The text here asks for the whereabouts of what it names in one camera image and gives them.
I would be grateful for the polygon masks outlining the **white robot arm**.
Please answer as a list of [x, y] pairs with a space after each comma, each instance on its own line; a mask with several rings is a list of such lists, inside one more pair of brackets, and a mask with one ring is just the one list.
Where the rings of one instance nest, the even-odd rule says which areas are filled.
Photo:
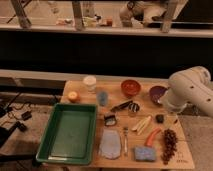
[[168, 112], [181, 113], [187, 103], [197, 106], [213, 118], [213, 90], [209, 88], [211, 74], [202, 66], [173, 73], [168, 79], [169, 89], [160, 98]]

